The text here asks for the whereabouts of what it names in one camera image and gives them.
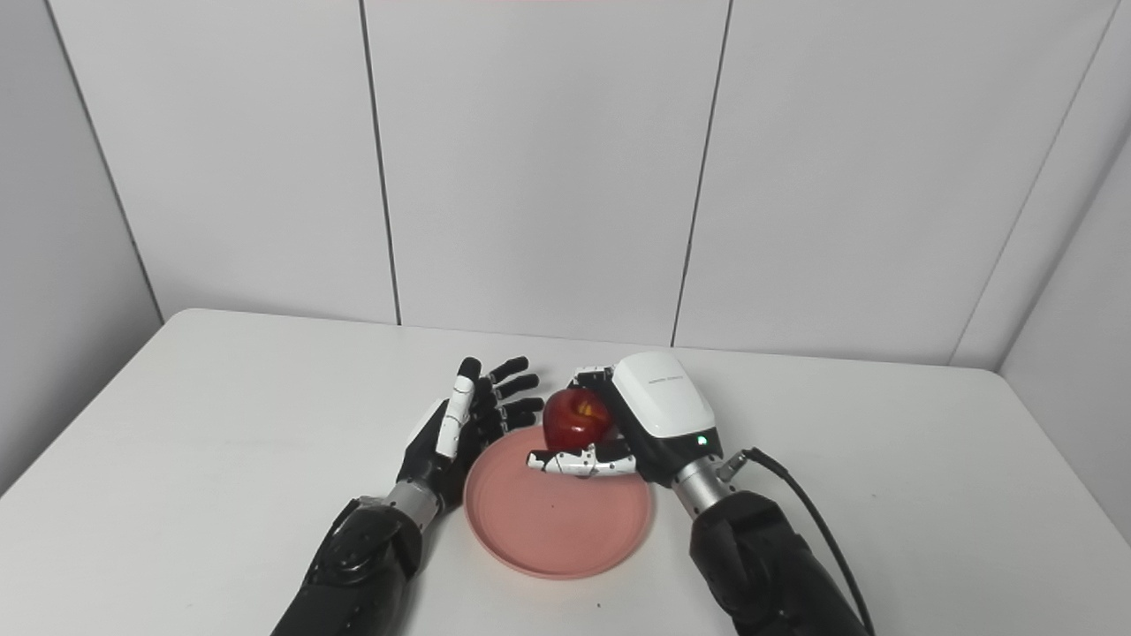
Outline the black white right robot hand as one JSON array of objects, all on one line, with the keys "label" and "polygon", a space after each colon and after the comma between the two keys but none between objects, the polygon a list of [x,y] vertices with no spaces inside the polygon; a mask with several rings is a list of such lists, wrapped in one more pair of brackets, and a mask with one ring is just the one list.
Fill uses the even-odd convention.
[{"label": "black white right robot hand", "polygon": [[715,414],[673,353],[642,352],[618,366],[579,367],[569,388],[597,395],[618,438],[532,450],[529,469],[575,478],[637,473],[683,500],[727,495],[715,474],[724,457]]}]

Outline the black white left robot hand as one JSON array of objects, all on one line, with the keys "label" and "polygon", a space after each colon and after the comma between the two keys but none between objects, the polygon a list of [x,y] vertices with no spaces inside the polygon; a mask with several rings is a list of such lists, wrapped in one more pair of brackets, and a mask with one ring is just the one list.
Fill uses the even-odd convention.
[{"label": "black white left robot hand", "polygon": [[413,488],[431,500],[435,515],[463,502],[467,476],[482,452],[510,432],[532,427],[545,406],[537,396],[539,377],[529,359],[506,360],[489,372],[477,358],[465,358],[449,396],[435,403],[404,452],[396,491]]}]

